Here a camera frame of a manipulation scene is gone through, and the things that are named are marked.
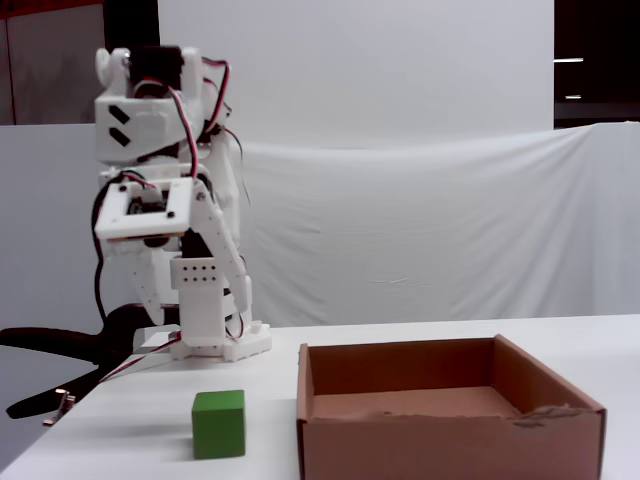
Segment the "table surface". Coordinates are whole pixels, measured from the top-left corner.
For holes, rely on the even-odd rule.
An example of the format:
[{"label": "table surface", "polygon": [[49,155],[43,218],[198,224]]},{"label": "table surface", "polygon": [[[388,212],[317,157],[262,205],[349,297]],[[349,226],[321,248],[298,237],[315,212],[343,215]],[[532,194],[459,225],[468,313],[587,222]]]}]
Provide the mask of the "table surface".
[{"label": "table surface", "polygon": [[[271,352],[236,364],[204,358],[178,362],[165,354],[150,355],[138,364],[143,370],[98,386],[10,465],[2,478],[296,479],[295,398],[301,343],[356,344],[498,333],[607,407],[603,479],[637,479],[640,315],[280,328],[273,329]],[[246,392],[247,455],[193,460],[190,415],[195,394],[235,389]]]}]

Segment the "box flap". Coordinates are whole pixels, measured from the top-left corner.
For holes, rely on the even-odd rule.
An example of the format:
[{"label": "box flap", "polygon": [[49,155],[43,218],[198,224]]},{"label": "box flap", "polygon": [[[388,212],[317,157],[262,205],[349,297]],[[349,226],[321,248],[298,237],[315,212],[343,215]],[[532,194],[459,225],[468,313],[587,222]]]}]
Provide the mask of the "box flap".
[{"label": "box flap", "polygon": [[493,338],[311,347],[315,395],[488,386]]},{"label": "box flap", "polygon": [[498,335],[491,384],[523,414],[541,407],[604,407],[520,347]]},{"label": "box flap", "polygon": [[298,431],[298,464],[300,478],[304,479],[304,424],[311,415],[313,402],[313,378],[309,365],[309,347],[306,343],[300,346],[298,357],[298,405],[296,427]]}]

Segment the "white fabric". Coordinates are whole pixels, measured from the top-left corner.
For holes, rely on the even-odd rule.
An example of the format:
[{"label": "white fabric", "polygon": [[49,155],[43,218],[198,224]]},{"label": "white fabric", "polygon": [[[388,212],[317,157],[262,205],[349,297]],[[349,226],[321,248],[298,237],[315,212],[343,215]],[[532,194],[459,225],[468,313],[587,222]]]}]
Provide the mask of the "white fabric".
[{"label": "white fabric", "polygon": [[243,239],[274,325],[628,313],[640,131],[403,150],[248,145]]}]

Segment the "green cube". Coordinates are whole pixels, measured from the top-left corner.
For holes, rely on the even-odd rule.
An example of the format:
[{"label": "green cube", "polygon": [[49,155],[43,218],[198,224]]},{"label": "green cube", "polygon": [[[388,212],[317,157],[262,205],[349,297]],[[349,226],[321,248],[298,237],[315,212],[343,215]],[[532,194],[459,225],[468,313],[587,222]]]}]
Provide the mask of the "green cube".
[{"label": "green cube", "polygon": [[198,393],[191,422],[196,459],[245,454],[244,390]]}]

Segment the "brown box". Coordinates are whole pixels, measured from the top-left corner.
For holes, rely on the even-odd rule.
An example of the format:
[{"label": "brown box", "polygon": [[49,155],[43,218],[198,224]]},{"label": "brown box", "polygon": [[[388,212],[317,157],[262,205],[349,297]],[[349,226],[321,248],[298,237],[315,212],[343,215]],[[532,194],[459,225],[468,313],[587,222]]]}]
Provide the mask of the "brown box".
[{"label": "brown box", "polygon": [[300,349],[305,480],[596,480],[605,417],[502,336]]}]

